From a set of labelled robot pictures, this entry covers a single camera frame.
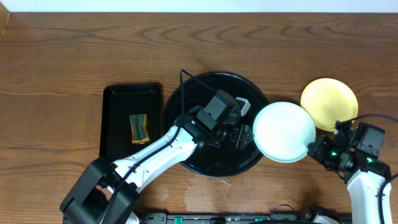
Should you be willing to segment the mint plate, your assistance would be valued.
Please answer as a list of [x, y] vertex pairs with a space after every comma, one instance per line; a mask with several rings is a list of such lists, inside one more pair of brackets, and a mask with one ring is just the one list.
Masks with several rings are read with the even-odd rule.
[[284, 101], [260, 110], [252, 132], [257, 148], [269, 159], [281, 163], [293, 163], [306, 157], [307, 146], [316, 138], [310, 115], [300, 106]]

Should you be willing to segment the yellow plate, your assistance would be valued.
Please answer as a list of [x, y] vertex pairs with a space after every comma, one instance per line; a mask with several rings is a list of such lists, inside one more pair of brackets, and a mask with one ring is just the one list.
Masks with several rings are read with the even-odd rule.
[[324, 131], [333, 132], [337, 121], [347, 121], [358, 115], [354, 92], [332, 78], [309, 83], [302, 92], [300, 105], [310, 115], [315, 127]]

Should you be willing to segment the orange green sponge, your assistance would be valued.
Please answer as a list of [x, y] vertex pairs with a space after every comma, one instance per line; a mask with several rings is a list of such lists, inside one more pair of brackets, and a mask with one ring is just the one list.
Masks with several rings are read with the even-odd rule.
[[147, 115], [132, 114], [129, 116], [132, 133], [132, 144], [144, 144], [150, 141], [147, 130]]

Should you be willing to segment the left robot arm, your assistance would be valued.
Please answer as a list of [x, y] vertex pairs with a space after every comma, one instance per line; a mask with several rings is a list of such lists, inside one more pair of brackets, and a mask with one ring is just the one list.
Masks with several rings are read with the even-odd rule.
[[134, 214], [140, 192], [174, 164], [188, 159], [199, 143], [214, 135], [190, 120], [172, 126], [141, 151], [109, 163], [89, 164], [60, 205], [64, 223], [139, 223]]

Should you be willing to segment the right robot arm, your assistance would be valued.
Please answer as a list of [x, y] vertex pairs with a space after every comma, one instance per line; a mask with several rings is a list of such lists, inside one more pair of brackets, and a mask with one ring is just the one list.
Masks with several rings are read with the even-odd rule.
[[344, 180], [351, 200], [353, 223], [392, 223], [392, 176], [387, 164], [350, 145], [341, 147], [326, 136], [310, 143], [307, 154]]

